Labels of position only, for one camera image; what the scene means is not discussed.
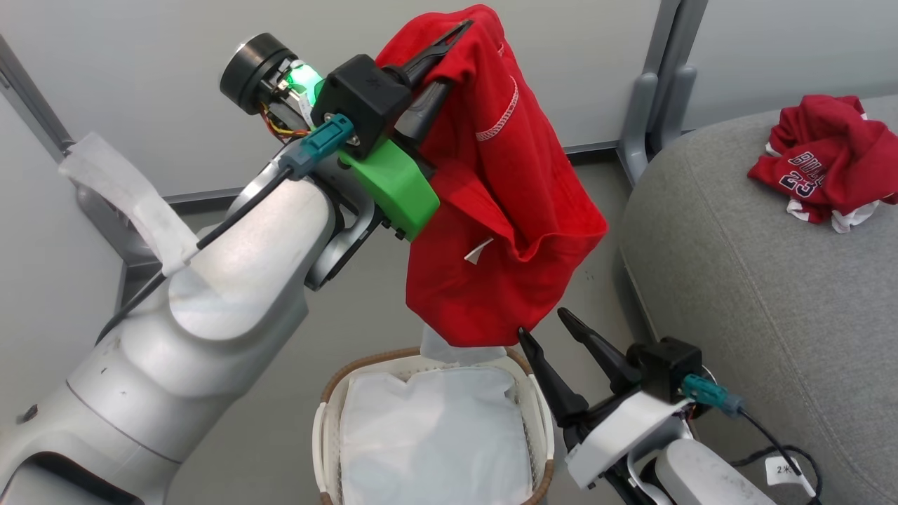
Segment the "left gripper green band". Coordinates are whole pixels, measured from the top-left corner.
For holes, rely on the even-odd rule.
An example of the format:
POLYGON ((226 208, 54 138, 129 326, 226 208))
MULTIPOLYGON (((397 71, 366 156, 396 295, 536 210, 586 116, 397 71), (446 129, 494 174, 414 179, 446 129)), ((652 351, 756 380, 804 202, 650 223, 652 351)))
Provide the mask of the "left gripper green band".
POLYGON ((323 174, 330 156, 349 170, 363 202, 373 204, 373 224, 414 240, 439 199, 432 167, 418 147, 426 140, 453 82, 427 75, 474 23, 463 20, 403 66, 381 66, 355 55, 327 74, 296 57, 269 33, 240 45, 220 79, 220 90, 241 111, 260 115, 283 142, 272 159, 274 182, 314 177, 339 204, 360 211, 349 191, 323 174))

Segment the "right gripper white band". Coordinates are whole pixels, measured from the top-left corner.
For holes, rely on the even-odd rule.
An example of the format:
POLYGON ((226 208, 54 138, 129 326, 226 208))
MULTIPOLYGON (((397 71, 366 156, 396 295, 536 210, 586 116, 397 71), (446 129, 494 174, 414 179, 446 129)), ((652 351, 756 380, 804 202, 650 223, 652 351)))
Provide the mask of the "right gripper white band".
MULTIPOLYGON (((614 394, 629 392, 641 383, 641 371, 571 310, 558 308, 558 318, 608 377, 614 394)), ((519 328, 518 340, 555 422, 575 424, 580 421, 588 409, 587 400, 575 393, 552 368, 542 346, 528 330, 519 328)), ((683 399, 672 405, 645 392, 633 394, 600 422, 585 441, 574 446, 565 458, 568 473, 580 489, 586 489, 601 473, 688 405, 692 405, 692 400, 683 399)))

